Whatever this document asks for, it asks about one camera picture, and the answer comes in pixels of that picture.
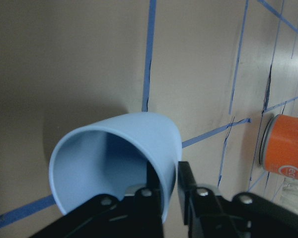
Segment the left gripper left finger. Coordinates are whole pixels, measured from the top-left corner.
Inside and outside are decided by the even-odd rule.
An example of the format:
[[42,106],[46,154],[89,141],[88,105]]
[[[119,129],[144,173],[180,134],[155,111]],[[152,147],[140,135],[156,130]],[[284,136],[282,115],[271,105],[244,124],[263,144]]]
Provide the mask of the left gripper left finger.
[[162,238],[160,182],[147,163],[146,183],[127,189],[122,200],[94,196],[33,234],[34,238]]

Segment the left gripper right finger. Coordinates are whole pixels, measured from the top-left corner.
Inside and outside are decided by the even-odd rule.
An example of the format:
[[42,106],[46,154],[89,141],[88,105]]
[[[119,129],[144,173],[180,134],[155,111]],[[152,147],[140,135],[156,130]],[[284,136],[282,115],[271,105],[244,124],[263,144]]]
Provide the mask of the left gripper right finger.
[[190,164],[178,163],[178,196],[190,238],[298,238],[298,215],[254,193],[231,200],[197,184]]

